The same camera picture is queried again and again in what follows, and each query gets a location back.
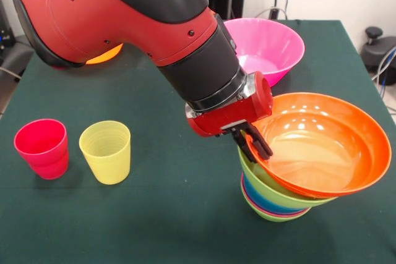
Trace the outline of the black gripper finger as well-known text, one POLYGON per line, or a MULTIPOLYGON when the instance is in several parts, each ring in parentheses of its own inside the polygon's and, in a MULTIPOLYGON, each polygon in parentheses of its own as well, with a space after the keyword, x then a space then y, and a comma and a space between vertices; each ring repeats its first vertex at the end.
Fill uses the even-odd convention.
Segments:
POLYGON ((250 145, 251 154, 256 153, 255 159, 269 160, 273 152, 259 130, 251 123, 247 123, 244 131, 247 144, 250 145))
POLYGON ((248 161, 255 163, 256 159, 248 147, 245 132, 243 130, 233 129, 231 131, 231 134, 232 134, 233 140, 236 142, 239 149, 244 153, 244 155, 248 159, 248 161))

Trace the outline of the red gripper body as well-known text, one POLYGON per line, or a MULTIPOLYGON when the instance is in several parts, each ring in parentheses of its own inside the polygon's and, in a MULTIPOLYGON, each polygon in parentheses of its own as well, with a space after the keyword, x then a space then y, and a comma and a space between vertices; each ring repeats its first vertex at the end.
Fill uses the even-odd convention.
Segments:
POLYGON ((268 81, 262 73, 247 75, 244 88, 226 105, 206 113, 194 111, 188 104, 185 113, 193 131, 203 137, 225 134, 240 123, 253 123, 272 113, 273 97, 268 81))

